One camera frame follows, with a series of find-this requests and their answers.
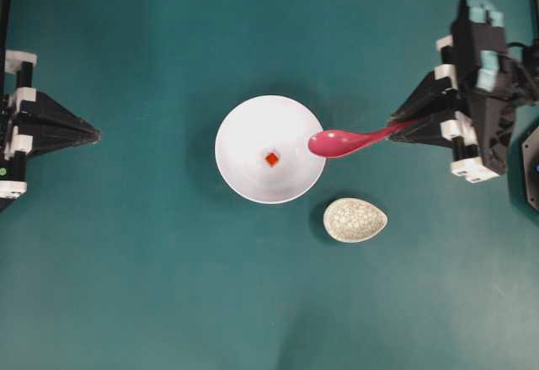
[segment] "white bracket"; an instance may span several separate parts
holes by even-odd
[[[441,135],[451,141],[462,137],[464,145],[478,145],[478,137],[472,125],[472,119],[460,111],[455,112],[455,120],[440,123]],[[461,159],[451,163],[451,172],[456,176],[463,176],[468,182],[479,183],[499,176],[483,165],[481,157]]]
[[[464,145],[477,145],[478,136],[472,125],[472,119],[460,111],[455,112],[455,120],[447,120],[440,123],[441,136],[451,141],[455,137],[462,137]]]
[[[37,55],[31,52],[6,50],[4,71],[7,73],[17,73],[20,71],[23,62],[29,62],[35,67]]]
[[[26,193],[26,182],[16,182],[13,180],[0,180],[0,198],[17,199]]]
[[[456,86],[456,70],[452,64],[441,64],[435,68],[435,79],[448,78],[451,80],[451,87],[457,89]]]
[[[27,155],[30,151],[32,151],[32,145],[34,142],[34,138],[32,136],[26,136],[24,134],[19,134],[19,127],[14,126],[12,130],[11,140],[6,143],[6,147],[4,148],[4,157],[6,160],[13,157],[13,155],[17,152],[23,152]]]
[[[447,35],[436,41],[436,50],[440,51],[442,48],[451,46],[453,47],[453,36]]]
[[[9,99],[9,105],[15,108],[15,113],[20,112],[20,104],[23,100],[27,102],[35,102],[37,91],[35,88],[18,88]]]

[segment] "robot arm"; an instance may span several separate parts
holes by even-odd
[[[0,212],[26,192],[30,158],[100,139],[85,120],[32,88],[35,54],[5,50],[9,4],[0,0]],[[6,72],[16,75],[12,95],[4,92]]]
[[[451,148],[451,172],[472,183],[504,174],[515,110],[539,100],[539,51],[519,46],[523,64],[508,55],[503,14],[487,0],[461,0],[451,35],[436,43],[442,64],[390,120],[417,124],[389,139]]]

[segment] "teal mat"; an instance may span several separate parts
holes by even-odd
[[[516,148],[509,176],[469,185],[448,150],[384,142],[281,206],[215,166],[221,119],[259,94],[379,127],[440,63],[457,1],[13,0],[9,47],[103,140],[31,161],[0,217],[0,368],[539,368]],[[530,1],[491,1],[530,42]],[[537,116],[519,110],[514,139]],[[339,196],[387,228],[331,241]]]

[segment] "black mechanical part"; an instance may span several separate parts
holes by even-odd
[[[532,46],[508,45],[501,13],[486,1],[472,3],[460,0],[457,18],[451,24],[452,45],[440,49],[442,63],[455,68],[457,88],[447,88],[449,78],[436,80],[429,73],[390,120],[418,122],[389,139],[450,147],[456,161],[480,155],[483,166],[504,174],[515,109],[539,101],[539,40]],[[478,10],[484,14],[483,19],[478,17]],[[509,46],[522,48],[522,64],[509,57]],[[485,53],[494,54],[490,61],[496,66],[495,72],[487,71],[495,74],[489,90],[479,84],[482,70],[492,67],[483,65]],[[474,149],[463,150],[462,144],[441,136],[440,123],[454,120],[457,111],[472,121],[478,140]]]
[[[520,146],[526,199],[539,212],[539,127]]]
[[[47,94],[32,89],[34,64],[27,60],[33,55],[9,53],[14,57],[9,60],[9,71],[16,73],[17,91],[11,99],[4,93],[10,2],[0,0],[0,211],[25,192],[28,159],[100,139],[99,131],[84,119]],[[31,141],[22,136],[31,137]]]

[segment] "white bowl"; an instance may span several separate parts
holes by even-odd
[[[322,130],[304,105],[284,96],[259,96],[241,103],[219,127],[217,167],[240,196],[258,203],[284,203],[309,190],[326,158],[311,153],[309,138]],[[271,166],[266,157],[279,161]]]

